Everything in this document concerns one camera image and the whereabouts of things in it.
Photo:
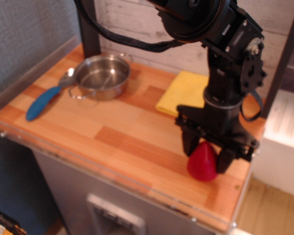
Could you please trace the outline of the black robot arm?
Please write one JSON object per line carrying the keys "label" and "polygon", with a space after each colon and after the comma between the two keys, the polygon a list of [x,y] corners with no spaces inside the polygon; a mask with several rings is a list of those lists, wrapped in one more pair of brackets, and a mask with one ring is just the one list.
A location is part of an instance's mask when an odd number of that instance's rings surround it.
{"label": "black robot arm", "polygon": [[221,148],[217,173],[234,159],[250,161],[258,141],[239,122],[243,99],[262,86],[262,28],[234,0],[154,0],[166,32],[181,43],[208,49],[209,81],[204,106],[178,105],[176,123],[190,156],[200,139]]}

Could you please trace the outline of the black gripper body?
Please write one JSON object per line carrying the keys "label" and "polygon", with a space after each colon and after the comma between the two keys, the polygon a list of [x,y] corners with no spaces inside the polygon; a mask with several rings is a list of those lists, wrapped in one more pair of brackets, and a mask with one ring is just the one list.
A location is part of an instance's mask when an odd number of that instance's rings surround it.
{"label": "black gripper body", "polygon": [[176,125],[195,130],[203,138],[222,148],[236,152],[236,159],[252,160],[259,142],[243,128],[239,121],[242,100],[219,103],[205,99],[203,108],[179,105]]}

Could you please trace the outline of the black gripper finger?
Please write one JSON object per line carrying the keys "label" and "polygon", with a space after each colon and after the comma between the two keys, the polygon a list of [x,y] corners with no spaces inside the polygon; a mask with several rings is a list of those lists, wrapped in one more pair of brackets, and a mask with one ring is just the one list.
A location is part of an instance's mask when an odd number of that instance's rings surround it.
{"label": "black gripper finger", "polygon": [[199,143],[199,134],[191,128],[182,129],[182,143],[183,151],[189,157],[193,151],[197,148]]}
{"label": "black gripper finger", "polygon": [[236,157],[236,152],[230,148],[222,148],[217,159],[217,173],[224,174],[233,160]]}

